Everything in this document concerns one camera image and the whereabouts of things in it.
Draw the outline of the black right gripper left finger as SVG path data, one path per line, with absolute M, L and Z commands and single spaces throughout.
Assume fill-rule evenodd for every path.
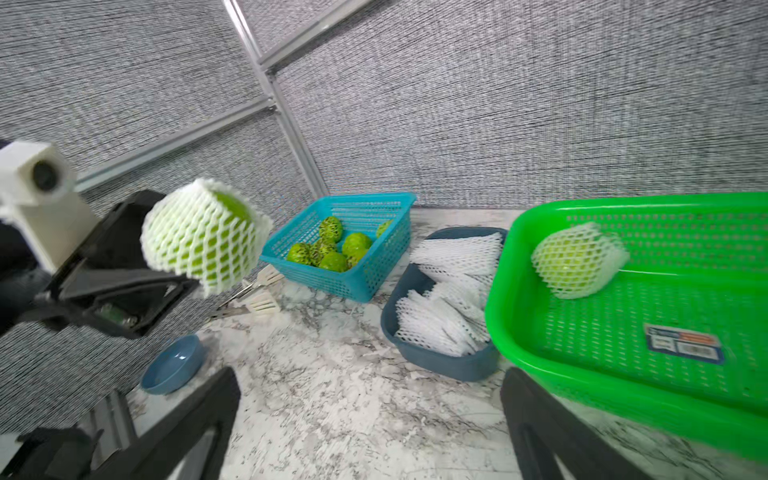
M 91 479 L 182 479 L 220 475 L 241 397 L 236 374 L 225 367 L 179 403 L 128 449 L 111 457 Z

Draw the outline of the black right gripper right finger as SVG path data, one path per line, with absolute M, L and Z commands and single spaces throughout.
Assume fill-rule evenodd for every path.
M 559 463 L 576 479 L 649 477 L 521 369 L 506 372 L 500 399 L 523 478 L 561 479 Z

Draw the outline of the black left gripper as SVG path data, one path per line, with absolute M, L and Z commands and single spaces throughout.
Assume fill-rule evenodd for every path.
M 35 299 L 35 320 L 58 331 L 83 326 L 112 337 L 148 335 L 198 287 L 144 259 L 142 226 L 164 198 L 142 190 L 114 206 Z

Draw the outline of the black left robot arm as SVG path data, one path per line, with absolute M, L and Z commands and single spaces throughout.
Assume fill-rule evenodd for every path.
M 198 281 L 152 270 L 141 228 L 163 194 L 142 190 L 115 205 L 55 273 L 38 265 L 20 232 L 1 228 L 1 331 L 24 322 L 61 331 L 90 327 L 111 337 L 148 335 Z

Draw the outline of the white foam net pile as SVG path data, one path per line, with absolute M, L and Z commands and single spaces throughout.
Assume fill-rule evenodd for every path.
M 475 354 L 488 346 L 484 313 L 498 267 L 503 235 L 427 239 L 411 253 L 417 271 L 433 282 L 414 288 L 395 303 L 399 340 L 449 357 Z

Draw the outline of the custard apple in teal basket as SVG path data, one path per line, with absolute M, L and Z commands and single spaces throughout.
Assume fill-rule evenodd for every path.
M 335 216 L 326 217 L 318 228 L 319 239 L 324 242 L 337 244 L 343 237 L 343 225 Z

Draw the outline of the blue bowl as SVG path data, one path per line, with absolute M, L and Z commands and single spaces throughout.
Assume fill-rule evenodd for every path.
M 206 358 L 206 348 L 197 335 L 176 339 L 147 367 L 140 387 L 150 395 L 167 395 L 186 385 Z

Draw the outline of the grey-blue plastic tub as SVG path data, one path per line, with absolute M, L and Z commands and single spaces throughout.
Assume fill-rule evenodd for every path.
M 464 238 L 487 235 L 493 232 L 500 232 L 503 235 L 502 243 L 504 245 L 507 231 L 492 227 L 446 228 L 434 232 L 425 240 Z M 395 332 L 398 328 L 398 320 L 395 313 L 396 301 L 402 299 L 410 288 L 414 288 L 422 293 L 432 285 L 432 281 L 417 271 L 416 266 L 411 262 L 410 255 L 409 264 L 394 287 L 392 295 L 381 315 L 381 328 L 385 337 L 397 347 L 407 361 L 431 372 L 465 382 L 480 381 L 489 377 L 496 370 L 499 358 L 499 353 L 491 340 L 488 346 L 479 352 L 456 358 L 405 343 L 395 337 Z

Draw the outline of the blue barcode sticker label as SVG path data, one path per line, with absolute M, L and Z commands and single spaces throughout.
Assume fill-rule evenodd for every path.
M 652 352 L 714 365 L 725 362 L 722 343 L 713 334 L 645 324 L 644 335 L 647 348 Z

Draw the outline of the bright green plastic basket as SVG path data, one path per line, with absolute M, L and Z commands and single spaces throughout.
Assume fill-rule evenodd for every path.
M 556 298 L 531 257 L 593 222 L 629 260 L 599 292 Z M 767 459 L 767 196 L 763 192 L 560 201 L 510 226 L 485 318 L 493 344 L 550 393 Z M 717 336 L 725 362 L 655 353 L 644 325 Z

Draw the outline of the teal plastic basket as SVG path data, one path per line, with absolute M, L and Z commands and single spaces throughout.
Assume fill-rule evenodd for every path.
M 291 281 L 366 303 L 376 294 L 410 245 L 410 209 L 416 200 L 417 195 L 408 192 L 320 198 L 271 236 L 260 259 Z M 345 236 L 362 232 L 373 240 L 362 260 L 344 273 L 287 261 L 286 255 L 293 244 L 313 243 L 319 238 L 319 225 L 329 216 L 341 220 Z M 378 226 L 388 220 L 392 221 L 392 225 L 377 238 Z

